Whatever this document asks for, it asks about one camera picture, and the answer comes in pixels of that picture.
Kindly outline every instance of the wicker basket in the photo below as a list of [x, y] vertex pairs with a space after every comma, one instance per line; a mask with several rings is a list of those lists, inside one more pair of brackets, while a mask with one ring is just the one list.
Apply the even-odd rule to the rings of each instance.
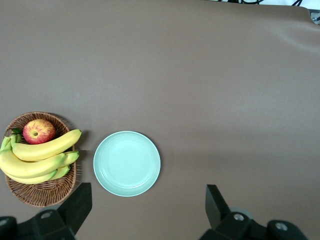
[[[10, 136], [12, 129], [23, 129], [24, 126], [35, 119], [46, 119], [55, 127], [55, 138], [69, 132], [67, 125], [57, 116], [50, 113], [33, 111], [24, 113], [16, 117], [5, 129], [4, 135]], [[22, 136], [22, 143], [27, 143]], [[75, 146], [72, 146], [66, 151], [74, 151]], [[48, 180], [39, 184], [23, 184], [16, 182], [5, 175], [5, 181], [10, 191], [21, 202], [33, 207], [47, 207], [64, 201], [72, 192], [76, 184], [77, 167], [76, 163], [70, 165], [70, 170], [67, 175], [55, 179]]]

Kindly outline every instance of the green leaf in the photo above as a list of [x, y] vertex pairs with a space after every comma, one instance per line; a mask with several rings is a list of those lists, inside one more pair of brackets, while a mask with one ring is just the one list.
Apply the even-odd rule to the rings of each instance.
[[12, 129], [12, 133], [13, 133], [13, 134], [22, 134], [22, 131], [21, 131], [20, 128], [13, 128], [13, 129]]

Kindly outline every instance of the light green plate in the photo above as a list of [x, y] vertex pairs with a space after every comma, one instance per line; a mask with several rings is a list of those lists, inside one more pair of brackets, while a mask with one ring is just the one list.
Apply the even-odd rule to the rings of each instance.
[[105, 138], [93, 158], [94, 174], [110, 193], [133, 197], [144, 193], [160, 173], [160, 155], [153, 142], [135, 131]]

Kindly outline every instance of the banana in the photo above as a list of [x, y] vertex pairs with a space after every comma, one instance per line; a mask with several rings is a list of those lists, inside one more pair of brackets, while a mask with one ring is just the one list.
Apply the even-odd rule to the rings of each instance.
[[65, 151], [66, 159], [59, 168], [73, 164], [79, 158], [79, 151]]
[[60, 153], [39, 162], [25, 162], [15, 156], [11, 141], [0, 151], [0, 169], [16, 178], [36, 178], [56, 170], [67, 158]]
[[57, 169], [57, 173], [52, 178], [50, 178], [50, 180], [62, 178], [63, 176], [65, 176], [69, 172], [69, 170], [70, 170], [69, 165], [64, 166], [64, 167], [59, 167]]
[[17, 136], [11, 136], [13, 153], [23, 161], [38, 161], [60, 154], [73, 146], [81, 136], [80, 129], [71, 130], [64, 135], [41, 144], [18, 143]]
[[52, 177], [54, 177], [56, 175], [56, 173], [58, 172], [58, 170], [54, 170], [46, 175], [43, 176], [37, 176], [37, 177], [32, 177], [32, 178], [19, 178], [19, 177], [15, 177], [10, 175], [9, 173], [5, 174], [11, 178], [12, 180], [18, 182], [18, 183], [22, 183], [22, 184], [40, 184], [43, 183], [45, 181], [48, 181], [49, 179], [51, 179]]
[[2, 151], [3, 149], [5, 149], [6, 145], [11, 141], [11, 138], [8, 136], [5, 136], [2, 140], [1, 143], [1, 147], [0, 147], [0, 151]]
[[21, 134], [16, 135], [16, 142], [20, 143], [21, 142]]

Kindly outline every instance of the plate rim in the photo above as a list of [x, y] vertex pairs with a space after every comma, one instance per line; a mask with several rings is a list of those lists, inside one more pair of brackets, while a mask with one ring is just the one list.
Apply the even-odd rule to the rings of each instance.
[[[104, 142], [106, 142], [108, 139], [110, 139], [110, 138], [111, 138], [112, 136], [114, 136], [114, 135], [125, 134], [125, 133], [135, 134], [135, 135], [141, 136], [141, 137], [143, 137], [144, 139], [146, 139], [148, 142], [150, 142], [150, 144], [151, 144], [152, 146], [154, 146], [154, 149], [155, 149], [155, 152], [156, 152], [156, 155], [157, 155], [157, 159], [156, 159], [157, 164], [156, 164], [156, 168], [155, 168], [156, 171], [155, 171], [155, 174], [154, 174], [154, 176], [155, 176], [154, 181], [151, 182], [151, 184], [150, 184], [150, 186], [149, 186], [148, 188], [143, 189], [143, 191], [140, 191], [140, 192], [135, 193], [135, 194], [127, 194], [127, 195], [117, 193], [116, 191], [112, 191], [112, 190], [108, 189], [106, 186], [104, 186], [104, 185], [102, 184], [101, 180], [100, 180], [99, 177], [98, 177], [98, 174], [97, 174], [97, 171], [98, 171], [98, 170], [96, 170], [96, 167], [95, 167], [95, 166], [96, 166], [96, 163], [97, 163], [97, 161], [98, 161], [98, 160], [97, 160], [97, 152], [98, 152], [99, 148], [101, 148], [102, 144], [104, 144]], [[100, 184], [105, 190], [107, 190], [108, 192], [110, 192], [110, 193], [112, 193], [112, 194], [114, 194], [114, 195], [116, 195], [116, 196], [120, 196], [120, 197], [135, 197], [135, 196], [141, 195], [141, 194], [145, 193], [146, 191], [148, 191], [148, 190], [155, 184], [155, 182], [157, 181], [157, 179], [159, 178], [160, 170], [161, 170], [161, 156], [160, 156], [160, 153], [159, 153], [159, 150], [158, 150], [157, 146], [155, 145], [155, 143], [154, 143], [153, 141], [151, 141], [151, 139], [150, 139], [149, 137], [147, 137], [146, 135], [144, 135], [144, 134], [142, 134], [142, 133], [140, 133], [140, 132], [138, 132], [138, 131], [122, 130], [122, 131], [116, 131], [116, 132], [108, 135], [107, 137], [105, 137], [105, 138], [99, 143], [98, 147], [96, 148], [96, 150], [95, 150], [95, 152], [94, 152], [94, 156], [93, 156], [93, 171], [94, 171], [95, 178], [97, 179], [97, 181], [99, 182], [99, 184]]]

